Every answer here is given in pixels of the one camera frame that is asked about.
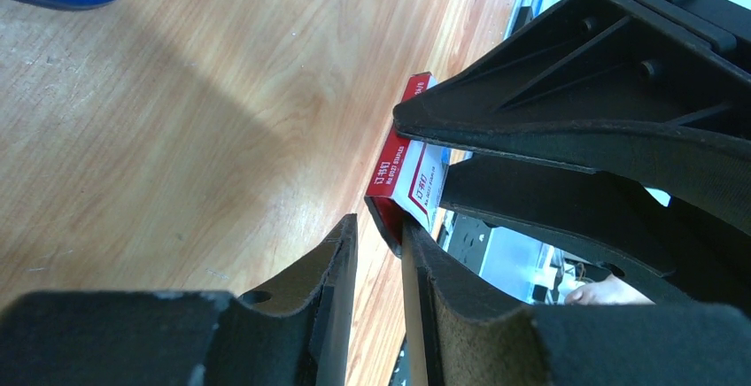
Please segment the red white staple box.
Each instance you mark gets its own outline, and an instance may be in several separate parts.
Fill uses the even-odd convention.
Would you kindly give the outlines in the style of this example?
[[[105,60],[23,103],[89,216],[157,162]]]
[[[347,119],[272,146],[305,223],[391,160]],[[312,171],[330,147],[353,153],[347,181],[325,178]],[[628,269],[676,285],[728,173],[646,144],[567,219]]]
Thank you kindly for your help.
[[[386,245],[401,256],[404,219],[432,231],[451,151],[410,139],[392,127],[368,181],[365,203]]]

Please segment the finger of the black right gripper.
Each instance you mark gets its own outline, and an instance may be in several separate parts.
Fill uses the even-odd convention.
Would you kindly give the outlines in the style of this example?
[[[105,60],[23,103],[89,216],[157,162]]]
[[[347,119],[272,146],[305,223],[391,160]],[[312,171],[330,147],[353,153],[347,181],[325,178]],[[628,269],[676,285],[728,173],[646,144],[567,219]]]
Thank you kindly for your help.
[[[656,303],[750,309],[749,236],[635,181],[477,156],[449,168],[441,205],[577,255]]]
[[[750,229],[750,11],[562,0],[393,111],[456,148],[604,171]]]

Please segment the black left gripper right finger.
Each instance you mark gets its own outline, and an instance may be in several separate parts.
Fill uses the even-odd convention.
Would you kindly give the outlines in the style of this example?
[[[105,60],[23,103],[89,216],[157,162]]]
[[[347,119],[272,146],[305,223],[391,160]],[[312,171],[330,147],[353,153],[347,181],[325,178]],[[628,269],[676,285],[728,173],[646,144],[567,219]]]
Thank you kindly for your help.
[[[747,385],[750,322],[726,305],[526,305],[402,229],[415,385]]]

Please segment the person hand in background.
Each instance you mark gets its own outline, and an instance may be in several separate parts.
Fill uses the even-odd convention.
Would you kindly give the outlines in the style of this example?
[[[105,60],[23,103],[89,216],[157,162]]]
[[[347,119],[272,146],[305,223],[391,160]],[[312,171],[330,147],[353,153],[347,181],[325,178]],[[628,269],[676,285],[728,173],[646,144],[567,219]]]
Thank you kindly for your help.
[[[614,275],[571,291],[566,305],[653,305],[654,302]]]

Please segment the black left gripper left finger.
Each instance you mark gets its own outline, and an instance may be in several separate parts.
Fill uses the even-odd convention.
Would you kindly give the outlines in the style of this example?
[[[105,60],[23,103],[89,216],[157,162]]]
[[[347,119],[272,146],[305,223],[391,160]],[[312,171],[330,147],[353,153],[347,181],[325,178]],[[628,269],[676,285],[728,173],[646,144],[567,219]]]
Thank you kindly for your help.
[[[37,291],[1,312],[4,385],[341,385],[357,269],[345,215],[255,289]]]

